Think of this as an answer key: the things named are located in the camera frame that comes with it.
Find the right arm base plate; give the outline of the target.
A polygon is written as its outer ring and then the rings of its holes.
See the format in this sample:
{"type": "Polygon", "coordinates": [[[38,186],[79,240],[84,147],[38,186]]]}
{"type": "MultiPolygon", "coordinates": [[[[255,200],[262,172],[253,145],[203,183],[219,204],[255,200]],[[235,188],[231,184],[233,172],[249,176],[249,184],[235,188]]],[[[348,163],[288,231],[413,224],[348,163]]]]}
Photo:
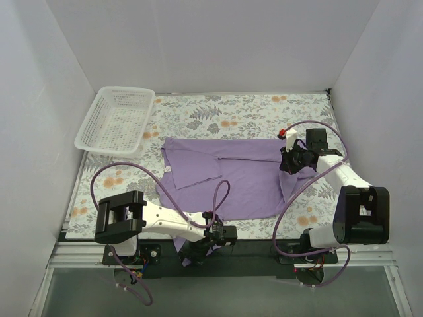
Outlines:
{"type": "MultiPolygon", "coordinates": [[[[313,249],[302,248],[299,240],[278,240],[278,248],[287,254],[307,253],[313,249]]],[[[270,253],[274,256],[280,264],[307,264],[307,265],[320,265],[320,264],[337,264],[337,253],[325,252],[322,254],[313,254],[310,256],[296,256],[289,257],[278,253],[273,244],[270,245],[270,253]]]]}

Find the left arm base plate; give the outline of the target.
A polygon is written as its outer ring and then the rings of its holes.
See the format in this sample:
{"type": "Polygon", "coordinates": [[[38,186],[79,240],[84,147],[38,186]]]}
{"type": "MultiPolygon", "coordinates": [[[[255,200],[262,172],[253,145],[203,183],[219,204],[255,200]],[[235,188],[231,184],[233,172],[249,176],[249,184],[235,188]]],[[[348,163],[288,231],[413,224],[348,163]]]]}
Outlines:
{"type": "MultiPolygon", "coordinates": [[[[137,250],[132,256],[118,256],[125,265],[158,265],[161,257],[161,246],[159,244],[138,243],[137,250]]],[[[118,265],[109,246],[104,247],[102,258],[103,265],[118,265]]]]}

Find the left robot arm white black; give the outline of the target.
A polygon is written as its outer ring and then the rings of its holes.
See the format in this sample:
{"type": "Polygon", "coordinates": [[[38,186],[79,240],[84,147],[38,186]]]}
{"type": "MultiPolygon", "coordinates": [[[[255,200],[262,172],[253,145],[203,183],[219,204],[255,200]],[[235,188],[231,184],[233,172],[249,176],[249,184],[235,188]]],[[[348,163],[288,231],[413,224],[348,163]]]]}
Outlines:
{"type": "Polygon", "coordinates": [[[105,245],[102,264],[117,265],[118,258],[125,265],[157,265],[163,248],[142,244],[138,237],[141,233],[180,238],[182,245],[176,248],[176,253],[181,262],[187,264],[201,264],[214,248],[235,245],[235,226],[224,225],[218,216],[213,216],[210,212],[188,213],[186,216],[209,227],[196,227],[178,211],[144,200],[141,191],[126,192],[100,200],[95,242],[105,245]]]}

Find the purple t shirt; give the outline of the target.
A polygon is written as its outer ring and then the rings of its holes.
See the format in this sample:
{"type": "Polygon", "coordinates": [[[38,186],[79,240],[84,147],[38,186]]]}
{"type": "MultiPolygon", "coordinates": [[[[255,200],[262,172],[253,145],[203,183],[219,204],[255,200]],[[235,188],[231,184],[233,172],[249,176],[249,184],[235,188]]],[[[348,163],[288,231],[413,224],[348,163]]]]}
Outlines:
{"type": "Polygon", "coordinates": [[[278,139],[168,138],[161,149],[165,172],[157,187],[160,203],[204,212],[212,209],[216,194],[226,199],[217,210],[223,221],[273,217],[316,174],[312,168],[282,172],[283,146],[278,139]]]}

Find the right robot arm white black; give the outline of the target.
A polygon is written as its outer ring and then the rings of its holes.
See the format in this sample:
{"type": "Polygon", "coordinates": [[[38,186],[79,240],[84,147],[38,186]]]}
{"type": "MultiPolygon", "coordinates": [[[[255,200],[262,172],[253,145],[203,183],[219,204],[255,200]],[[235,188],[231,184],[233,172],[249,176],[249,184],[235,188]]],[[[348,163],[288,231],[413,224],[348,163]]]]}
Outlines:
{"type": "Polygon", "coordinates": [[[387,188],[371,185],[347,163],[346,155],[331,149],[325,129],[308,129],[306,140],[296,130],[281,130],[280,170],[290,175],[312,168],[338,195],[331,224],[307,229],[289,257],[317,261],[325,252],[347,244],[386,244],[390,231],[390,195],[387,188]]]}

